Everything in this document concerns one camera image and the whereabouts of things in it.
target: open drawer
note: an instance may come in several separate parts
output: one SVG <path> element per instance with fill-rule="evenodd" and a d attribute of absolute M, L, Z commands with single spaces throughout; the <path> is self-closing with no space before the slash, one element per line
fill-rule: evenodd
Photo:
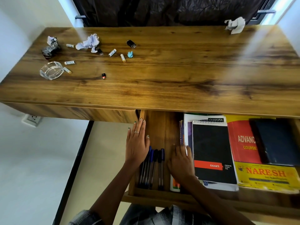
<path fill-rule="evenodd" d="M 183 119 L 183 113 L 141 110 L 140 117 L 146 120 L 146 134 L 150 136 L 152 148 L 164 148 L 166 160 L 169 159 L 172 146 L 180 143 L 179 121 Z M 291 123 L 295 134 L 299 135 L 299 120 L 291 119 Z M 164 166 L 164 191 L 157 190 L 158 163 L 156 163 L 152 190 L 137 187 L 139 181 L 139 171 L 137 171 L 130 181 L 129 190 L 125 192 L 122 201 L 158 207 L 169 207 L 175 204 L 182 209 L 205 213 L 191 195 L 170 191 L 170 172 L 166 163 Z M 258 214 L 300 220 L 300 194 L 274 193 L 241 187 L 238 192 L 211 191 L 248 217 Z"/>

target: black notebook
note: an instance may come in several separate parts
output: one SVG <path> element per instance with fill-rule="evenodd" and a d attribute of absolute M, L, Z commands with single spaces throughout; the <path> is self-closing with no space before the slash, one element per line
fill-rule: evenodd
<path fill-rule="evenodd" d="M 263 163 L 300 166 L 300 151 L 286 121 L 261 118 L 249 123 Z"/>
<path fill-rule="evenodd" d="M 237 191 L 226 122 L 193 121 L 195 174 L 207 188 Z"/>

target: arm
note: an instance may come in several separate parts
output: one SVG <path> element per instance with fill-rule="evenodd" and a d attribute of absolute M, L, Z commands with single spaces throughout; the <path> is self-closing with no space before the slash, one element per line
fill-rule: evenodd
<path fill-rule="evenodd" d="M 146 158 L 149 151 L 149 136 L 145 139 L 146 121 L 135 122 L 132 130 L 128 128 L 125 163 L 116 177 L 106 187 L 90 210 L 96 212 L 105 225 L 112 225 L 123 194 L 134 172 Z"/>
<path fill-rule="evenodd" d="M 254 225 L 248 218 L 232 206 L 225 204 L 222 199 L 198 181 L 198 178 L 195 176 L 191 149 L 189 146 L 186 146 L 186 148 L 187 156 L 185 146 L 181 145 L 172 151 L 171 159 L 167 161 L 167 166 L 175 180 L 191 193 L 195 200 L 218 224 Z"/>

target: drawer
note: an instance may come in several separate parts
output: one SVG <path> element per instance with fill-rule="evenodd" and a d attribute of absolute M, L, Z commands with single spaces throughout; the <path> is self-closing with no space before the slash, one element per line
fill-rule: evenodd
<path fill-rule="evenodd" d="M 134 121 L 138 120 L 136 110 L 118 110 L 92 107 L 73 107 L 11 102 L 4 102 L 4 104 L 23 113 L 41 117 L 82 119 L 90 121 L 109 121 L 122 123 L 133 123 Z"/>
<path fill-rule="evenodd" d="M 183 119 L 183 113 L 142 110 L 140 117 L 146 120 L 146 134 L 150 136 L 152 148 L 164 148 L 166 160 L 169 159 L 173 144 L 180 143 L 179 121 Z M 300 121 L 291 119 L 290 122 L 294 134 L 297 134 L 299 139 Z M 152 190 L 141 189 L 137 187 L 139 180 L 139 171 L 137 171 L 131 179 L 129 190 L 124 194 L 122 201 L 159 207 L 169 207 L 175 204 L 182 209 L 205 213 L 188 193 L 170 191 L 170 172 L 166 164 L 164 164 L 164 191 L 157 190 L 157 177 L 158 163 L 155 167 Z M 238 211 L 247 213 L 248 217 L 249 215 L 263 214 L 300 219 L 300 194 L 274 193 L 247 188 L 240 188 L 238 192 L 210 191 L 214 191 Z"/>

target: blue cloth piece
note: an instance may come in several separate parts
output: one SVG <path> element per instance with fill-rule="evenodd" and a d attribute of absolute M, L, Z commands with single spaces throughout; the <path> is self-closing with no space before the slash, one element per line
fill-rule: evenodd
<path fill-rule="evenodd" d="M 133 57 L 133 51 L 128 52 L 127 56 L 128 56 L 129 58 L 132 58 L 132 57 Z"/>

